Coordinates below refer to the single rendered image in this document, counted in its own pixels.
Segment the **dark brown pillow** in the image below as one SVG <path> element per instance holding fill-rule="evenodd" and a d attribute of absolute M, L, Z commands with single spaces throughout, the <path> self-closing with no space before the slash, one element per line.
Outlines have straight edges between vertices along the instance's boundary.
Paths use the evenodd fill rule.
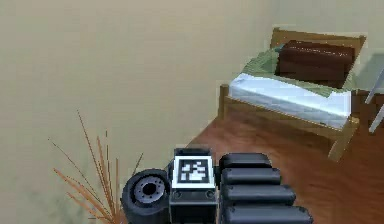
<path fill-rule="evenodd" d="M 354 61 L 351 47 L 291 40 L 279 50 L 275 74 L 341 89 Z"/>

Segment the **orange dry grass plant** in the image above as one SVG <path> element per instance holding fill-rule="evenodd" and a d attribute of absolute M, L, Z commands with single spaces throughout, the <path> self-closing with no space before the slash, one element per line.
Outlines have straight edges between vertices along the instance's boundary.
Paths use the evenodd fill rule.
<path fill-rule="evenodd" d="M 129 219 L 124 215 L 123 203 L 118 198 L 118 193 L 121 192 L 119 159 L 115 159 L 114 168 L 111 168 L 113 163 L 110 159 L 109 145 L 102 145 L 100 137 L 97 136 L 97 149 L 94 149 L 81 112 L 79 109 L 77 109 L 76 112 L 88 147 L 88 152 L 92 159 L 92 164 L 95 168 L 101 192 L 96 190 L 89 181 L 89 178 L 71 156 L 65 152 L 61 146 L 49 138 L 51 144 L 66 157 L 68 162 L 81 176 L 82 180 L 77 180 L 76 178 L 66 175 L 57 168 L 53 168 L 53 172 L 73 190 L 73 193 L 67 191 L 66 195 L 84 209 L 90 215 L 90 220 L 96 221 L 95 224 L 98 224 L 98 222 L 101 224 L 128 224 Z"/>

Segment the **wooden bed with white mattress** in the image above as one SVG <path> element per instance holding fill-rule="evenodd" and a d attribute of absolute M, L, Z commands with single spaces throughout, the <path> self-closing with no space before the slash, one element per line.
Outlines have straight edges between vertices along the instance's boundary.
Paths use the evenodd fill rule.
<path fill-rule="evenodd" d="M 274 28 L 269 49 L 252 58 L 233 81 L 220 86 L 218 117 L 224 118 L 227 109 L 235 107 L 331 139 L 328 158 L 338 161 L 359 126 L 359 118 L 352 113 L 352 68 L 341 89 L 280 77 L 275 74 L 279 50 L 291 40 L 351 47 L 353 68 L 366 37 Z"/>

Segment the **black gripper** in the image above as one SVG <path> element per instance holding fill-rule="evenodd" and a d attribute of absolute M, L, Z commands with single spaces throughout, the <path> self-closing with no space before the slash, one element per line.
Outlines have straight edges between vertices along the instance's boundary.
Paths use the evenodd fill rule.
<path fill-rule="evenodd" d="M 146 169 L 133 175 L 121 196 L 128 224 L 169 224 L 169 193 L 165 170 Z"/>

